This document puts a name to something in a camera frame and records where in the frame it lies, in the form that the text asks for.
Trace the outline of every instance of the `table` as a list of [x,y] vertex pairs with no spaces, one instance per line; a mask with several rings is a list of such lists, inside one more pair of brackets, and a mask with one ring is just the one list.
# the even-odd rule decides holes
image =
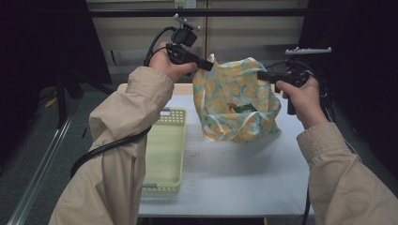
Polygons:
[[309,169],[296,137],[303,127],[296,116],[286,113],[287,101],[277,98],[283,105],[276,119],[282,134],[239,144],[206,141],[192,95],[174,95],[167,107],[187,110],[180,191],[143,194],[140,217],[302,215]]

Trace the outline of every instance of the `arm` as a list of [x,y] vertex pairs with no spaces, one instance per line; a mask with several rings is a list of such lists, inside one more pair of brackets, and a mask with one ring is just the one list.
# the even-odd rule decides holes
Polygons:
[[277,82],[295,105],[306,128],[298,145],[310,167],[310,199],[316,224],[398,224],[398,200],[352,154],[339,129],[329,123],[319,106],[314,78],[296,88]]
[[[171,64],[163,51],[153,56],[149,66],[134,70],[126,91],[114,92],[90,114],[94,139],[90,150],[154,124],[172,96],[174,82],[196,68]],[[50,224],[135,224],[145,148],[142,139],[87,161],[60,196]]]

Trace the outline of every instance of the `plastic bag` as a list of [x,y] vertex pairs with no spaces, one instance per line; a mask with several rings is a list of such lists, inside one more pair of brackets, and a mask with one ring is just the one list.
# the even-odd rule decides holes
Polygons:
[[247,58],[219,65],[214,54],[211,71],[199,69],[192,80],[193,101],[204,136],[210,141],[250,143],[279,135],[275,118],[281,102],[270,83],[257,80],[264,66]]

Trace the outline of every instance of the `green tray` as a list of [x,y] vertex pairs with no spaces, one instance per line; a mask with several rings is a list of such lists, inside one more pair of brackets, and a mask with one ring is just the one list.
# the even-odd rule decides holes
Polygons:
[[186,110],[170,108],[148,133],[143,192],[178,193],[181,183]]

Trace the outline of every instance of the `metal frame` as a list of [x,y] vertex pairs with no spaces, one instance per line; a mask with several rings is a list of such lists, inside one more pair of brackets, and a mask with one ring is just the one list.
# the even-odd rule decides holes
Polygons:
[[113,9],[113,10],[53,10],[41,9],[41,16],[84,16],[92,18],[116,17],[170,17],[178,13],[184,17],[298,17],[312,15],[340,14],[337,8],[307,9],[307,8],[195,8],[195,9]]

